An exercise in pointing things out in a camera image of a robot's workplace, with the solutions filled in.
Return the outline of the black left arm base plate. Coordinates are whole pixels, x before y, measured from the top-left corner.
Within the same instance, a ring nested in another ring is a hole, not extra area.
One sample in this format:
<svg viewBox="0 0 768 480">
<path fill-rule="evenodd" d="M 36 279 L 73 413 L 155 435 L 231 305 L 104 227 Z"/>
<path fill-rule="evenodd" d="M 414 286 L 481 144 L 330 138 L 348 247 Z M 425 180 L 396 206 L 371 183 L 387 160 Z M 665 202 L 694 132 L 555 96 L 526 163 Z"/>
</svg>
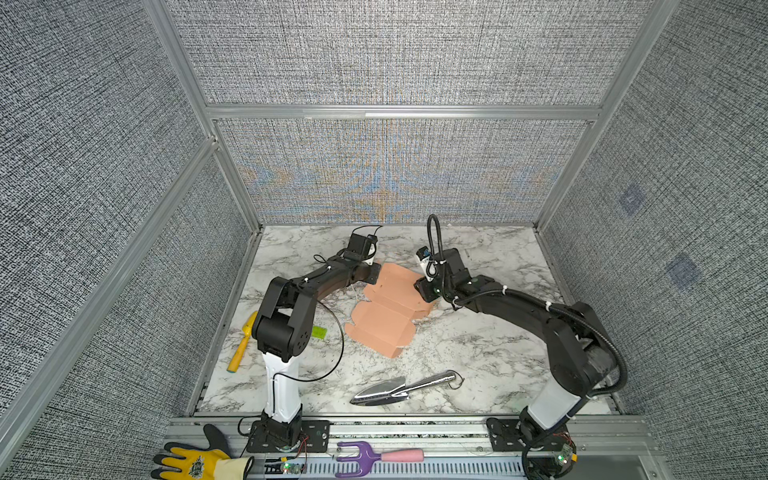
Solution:
<svg viewBox="0 0 768 480">
<path fill-rule="evenodd" d="M 326 420 L 302 420 L 281 423 L 270 418 L 255 421 L 248 434 L 248 453 L 297 451 L 299 446 L 308 453 L 326 453 L 331 423 Z"/>
</svg>

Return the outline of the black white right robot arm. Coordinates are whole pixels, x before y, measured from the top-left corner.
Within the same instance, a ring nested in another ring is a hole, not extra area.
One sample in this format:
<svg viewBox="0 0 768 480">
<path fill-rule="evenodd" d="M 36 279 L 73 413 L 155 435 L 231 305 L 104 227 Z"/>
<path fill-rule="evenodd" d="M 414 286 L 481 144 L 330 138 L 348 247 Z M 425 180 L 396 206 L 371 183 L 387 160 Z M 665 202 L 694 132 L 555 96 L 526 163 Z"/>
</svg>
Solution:
<svg viewBox="0 0 768 480">
<path fill-rule="evenodd" d="M 428 244 L 417 251 L 424 276 L 414 283 L 422 299 L 442 299 L 453 310 L 496 317 L 542 340 L 551 379 L 519 417 L 528 442 L 557 434 L 592 398 L 622 390 L 628 366 L 586 303 L 552 303 L 486 275 L 473 276 L 455 248 L 443 244 L 438 217 L 427 217 Z"/>
</svg>

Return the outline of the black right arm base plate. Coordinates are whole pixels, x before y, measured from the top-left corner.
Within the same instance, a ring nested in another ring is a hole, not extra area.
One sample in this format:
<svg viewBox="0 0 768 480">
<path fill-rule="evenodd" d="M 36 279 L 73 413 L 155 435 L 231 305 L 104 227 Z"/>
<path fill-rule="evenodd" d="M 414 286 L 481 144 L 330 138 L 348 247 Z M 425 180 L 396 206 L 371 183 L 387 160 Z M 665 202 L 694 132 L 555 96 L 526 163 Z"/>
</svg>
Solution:
<svg viewBox="0 0 768 480">
<path fill-rule="evenodd" d="M 542 432 L 542 429 L 528 418 L 490 417 L 485 421 L 493 452 L 522 452 Z"/>
</svg>

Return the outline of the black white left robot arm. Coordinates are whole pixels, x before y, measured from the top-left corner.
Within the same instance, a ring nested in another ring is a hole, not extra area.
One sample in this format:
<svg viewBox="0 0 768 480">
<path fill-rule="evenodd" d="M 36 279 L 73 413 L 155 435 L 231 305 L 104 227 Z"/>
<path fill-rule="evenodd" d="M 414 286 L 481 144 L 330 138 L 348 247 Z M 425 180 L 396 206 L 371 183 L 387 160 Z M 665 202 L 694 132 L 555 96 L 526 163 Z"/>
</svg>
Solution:
<svg viewBox="0 0 768 480">
<path fill-rule="evenodd" d="M 345 248 L 319 258 L 320 266 L 313 271 L 270 281 L 252 327 L 266 367 L 269 390 L 263 413 L 268 421 L 279 427 L 300 421 L 299 357 L 308 346 L 317 307 L 338 290 L 376 283 L 381 270 L 374 261 L 377 244 L 374 232 L 354 231 Z"/>
</svg>

